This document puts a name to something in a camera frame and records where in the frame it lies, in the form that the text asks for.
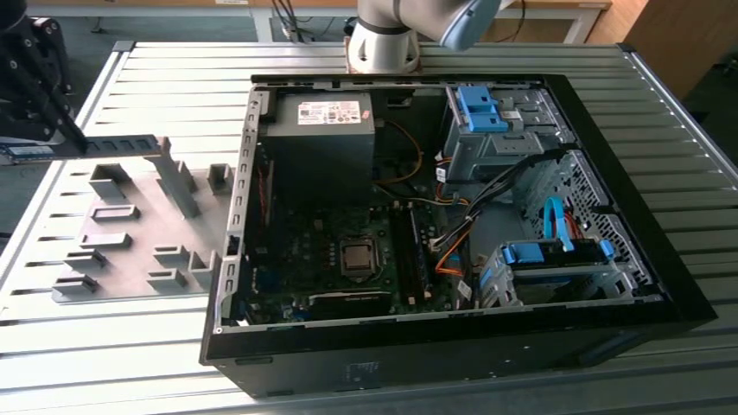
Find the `ram slot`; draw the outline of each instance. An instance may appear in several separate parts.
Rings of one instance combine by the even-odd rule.
[[[415,250],[415,258],[418,264],[418,278],[421,280],[421,286],[423,288],[423,297],[430,297],[430,272],[429,272],[429,255],[426,254],[426,248],[421,241],[421,228],[418,226],[418,220],[415,219],[415,211],[410,211],[411,225],[413,225],[413,248]]]
[[[395,249],[401,299],[405,304],[419,305],[425,302],[425,289],[413,235],[411,211],[406,207],[390,209],[390,232]]]

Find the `floor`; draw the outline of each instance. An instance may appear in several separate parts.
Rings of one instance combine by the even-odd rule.
[[[76,95],[72,105],[79,108],[98,73],[119,40],[149,42],[254,42],[257,32],[249,17],[171,17],[171,18],[107,18],[106,33],[91,34],[93,18],[60,18],[64,40],[75,77]],[[343,18],[315,17],[302,22],[317,40],[338,42],[343,39]],[[274,27],[275,38],[286,40]],[[724,148],[738,160],[738,74],[725,77],[718,70],[710,72],[685,100],[688,109],[702,118],[701,123]],[[47,166],[15,166],[0,168],[0,233],[11,233],[26,210]],[[6,239],[0,238],[0,252]]]

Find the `open computer case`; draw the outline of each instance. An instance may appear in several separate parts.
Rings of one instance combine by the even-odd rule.
[[[565,76],[253,83],[201,354],[253,397],[588,367],[716,318]]]

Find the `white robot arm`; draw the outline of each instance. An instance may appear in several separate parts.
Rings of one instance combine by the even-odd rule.
[[[513,0],[359,0],[349,63],[359,73],[409,73],[419,64],[418,33],[462,51]]]

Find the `aluminum table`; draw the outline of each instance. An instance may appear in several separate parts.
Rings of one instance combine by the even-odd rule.
[[[90,135],[167,135],[190,166],[235,165],[250,76],[343,65],[335,43],[122,42],[79,124]],[[47,258],[74,245],[94,195],[94,162],[56,162],[0,260],[2,413],[738,412],[738,174],[640,56],[616,46],[497,44],[460,57],[426,46],[423,68],[570,77],[718,320],[588,370],[255,401],[198,363],[205,296],[52,301],[66,265]]]

